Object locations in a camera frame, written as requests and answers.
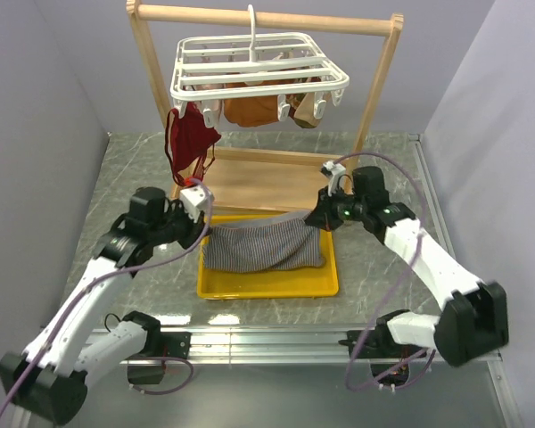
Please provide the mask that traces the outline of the white plastic clip hanger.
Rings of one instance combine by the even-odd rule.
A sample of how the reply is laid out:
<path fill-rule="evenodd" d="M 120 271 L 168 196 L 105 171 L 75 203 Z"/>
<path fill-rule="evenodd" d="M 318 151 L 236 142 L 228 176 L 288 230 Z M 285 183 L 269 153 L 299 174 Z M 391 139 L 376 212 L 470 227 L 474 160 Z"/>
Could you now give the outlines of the white plastic clip hanger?
<path fill-rule="evenodd" d="M 172 108 L 182 118 L 187 104 L 202 107 L 204 124 L 218 121 L 216 106 L 225 100 L 274 96 L 276 119 L 289 116 L 287 95 L 312 94 L 312 112 L 323 117 L 326 97 L 335 106 L 350 77 L 300 32 L 259 34 L 256 13 L 248 6 L 247 35 L 189 37 L 178 42 L 169 92 Z"/>

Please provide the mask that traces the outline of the aluminium mounting rail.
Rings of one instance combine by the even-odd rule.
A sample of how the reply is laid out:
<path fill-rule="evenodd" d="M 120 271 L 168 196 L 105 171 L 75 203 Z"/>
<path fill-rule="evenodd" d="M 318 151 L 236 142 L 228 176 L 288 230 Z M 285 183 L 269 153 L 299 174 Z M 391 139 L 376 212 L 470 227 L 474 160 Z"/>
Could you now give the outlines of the aluminium mounting rail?
<path fill-rule="evenodd" d="M 89 393 L 75 427 L 504 427 L 484 358 L 460 368 L 415 362 L 402 390 L 348 391 L 341 328 L 202 328 L 185 368 L 171 367 L 166 394 L 131 391 L 118 366 Z"/>

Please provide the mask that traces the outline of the wooden hanging rack stand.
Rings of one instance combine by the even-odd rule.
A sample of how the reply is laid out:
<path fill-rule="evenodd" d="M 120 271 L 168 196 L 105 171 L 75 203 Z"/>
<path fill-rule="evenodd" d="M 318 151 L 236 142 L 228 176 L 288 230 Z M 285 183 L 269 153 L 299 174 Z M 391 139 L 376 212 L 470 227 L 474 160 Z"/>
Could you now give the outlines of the wooden hanging rack stand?
<path fill-rule="evenodd" d="M 149 25 L 153 21 L 248 27 L 248 10 L 225 10 L 130 1 L 129 22 L 144 62 L 153 98 L 166 125 L 172 108 L 171 79 L 161 73 Z M 256 12 L 259 34 L 312 31 L 383 38 L 383 49 L 363 111 L 356 147 L 361 148 L 375 115 L 385 79 L 396 51 L 404 18 L 393 14 L 388 20 Z M 273 151 L 215 146 L 215 161 L 204 175 L 219 207 L 224 210 L 286 212 L 305 210 L 315 200 L 323 183 L 319 173 L 323 158 L 313 152 Z"/>

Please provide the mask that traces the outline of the red underwear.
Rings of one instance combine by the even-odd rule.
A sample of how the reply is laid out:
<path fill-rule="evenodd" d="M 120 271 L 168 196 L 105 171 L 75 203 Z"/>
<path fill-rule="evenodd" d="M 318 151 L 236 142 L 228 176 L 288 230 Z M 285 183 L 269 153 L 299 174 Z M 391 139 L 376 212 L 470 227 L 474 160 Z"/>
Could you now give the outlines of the red underwear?
<path fill-rule="evenodd" d="M 183 117 L 179 110 L 169 111 L 165 127 L 164 152 L 176 185 L 184 187 L 193 178 L 203 180 L 215 161 L 215 145 L 221 134 L 207 128 L 194 103 L 188 103 Z"/>

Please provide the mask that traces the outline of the orange underwear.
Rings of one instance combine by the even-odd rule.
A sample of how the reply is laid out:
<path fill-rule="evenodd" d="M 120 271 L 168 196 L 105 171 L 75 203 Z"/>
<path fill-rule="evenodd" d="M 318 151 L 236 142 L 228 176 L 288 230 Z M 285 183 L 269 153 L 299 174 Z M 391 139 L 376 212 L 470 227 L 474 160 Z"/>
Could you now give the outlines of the orange underwear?
<path fill-rule="evenodd" d="M 241 128 L 255 128 L 278 121 L 276 95 L 229 98 L 223 103 L 226 120 Z"/>

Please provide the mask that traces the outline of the yellow plastic tray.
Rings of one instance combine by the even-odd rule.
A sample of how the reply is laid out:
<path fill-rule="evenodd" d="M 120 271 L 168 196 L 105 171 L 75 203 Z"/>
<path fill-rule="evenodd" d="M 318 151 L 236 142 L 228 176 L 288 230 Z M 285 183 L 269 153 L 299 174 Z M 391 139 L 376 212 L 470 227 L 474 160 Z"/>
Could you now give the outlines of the yellow plastic tray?
<path fill-rule="evenodd" d="M 211 227 L 225 222 L 278 215 L 219 215 L 211 220 Z M 202 249 L 208 241 L 204 238 L 200 249 L 197 293 L 206 300 L 249 300 L 284 298 L 332 297 L 339 291 L 333 236 L 320 230 L 320 247 L 325 256 L 322 267 L 302 267 L 293 270 L 270 270 L 256 273 L 228 273 L 204 266 Z"/>

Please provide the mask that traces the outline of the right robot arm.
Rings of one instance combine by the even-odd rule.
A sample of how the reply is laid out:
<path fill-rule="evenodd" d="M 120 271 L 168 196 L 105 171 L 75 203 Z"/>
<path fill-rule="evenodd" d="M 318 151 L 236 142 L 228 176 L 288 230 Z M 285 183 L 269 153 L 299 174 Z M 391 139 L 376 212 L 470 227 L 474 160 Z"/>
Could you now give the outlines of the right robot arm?
<path fill-rule="evenodd" d="M 346 222 L 361 223 L 407 263 L 440 309 L 438 316 L 401 309 L 378 317 L 364 341 L 377 357 L 395 356 L 409 346 L 437 350 L 450 366 L 458 367 L 509 343 L 505 289 L 461 266 L 406 204 L 392 202 L 380 168 L 354 169 L 351 193 L 340 185 L 346 174 L 340 163 L 330 160 L 321 172 L 328 184 L 319 190 L 307 225 L 334 231 Z"/>

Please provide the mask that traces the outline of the grey striped underwear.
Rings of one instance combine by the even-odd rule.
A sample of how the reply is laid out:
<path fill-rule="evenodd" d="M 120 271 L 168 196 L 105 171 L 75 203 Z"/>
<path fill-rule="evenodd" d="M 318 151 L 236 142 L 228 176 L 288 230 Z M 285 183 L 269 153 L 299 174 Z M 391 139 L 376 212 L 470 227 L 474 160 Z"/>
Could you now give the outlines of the grey striped underwear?
<path fill-rule="evenodd" d="M 305 223 L 306 211 L 219 223 L 203 245 L 204 266 L 228 273 L 320 268 L 325 256 L 320 230 Z"/>

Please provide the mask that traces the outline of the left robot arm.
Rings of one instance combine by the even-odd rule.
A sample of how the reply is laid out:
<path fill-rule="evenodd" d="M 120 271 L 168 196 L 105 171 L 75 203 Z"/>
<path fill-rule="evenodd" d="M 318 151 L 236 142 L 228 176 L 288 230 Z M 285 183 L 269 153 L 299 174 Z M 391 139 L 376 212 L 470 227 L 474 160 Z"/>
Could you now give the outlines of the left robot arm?
<path fill-rule="evenodd" d="M 21 407 L 45 420 L 65 425 L 83 406 L 86 395 L 121 361 L 139 357 L 164 367 L 184 357 L 168 355 L 161 322 L 138 311 L 125 315 L 98 342 L 86 340 L 96 321 L 141 270 L 152 267 L 155 248 L 178 243 L 182 255 L 207 235 L 214 197 L 204 183 L 192 179 L 170 200 L 157 187 L 142 187 L 130 198 L 95 246 L 70 297 L 22 353 L 7 352 L 0 360 L 5 399 L 1 408 Z"/>

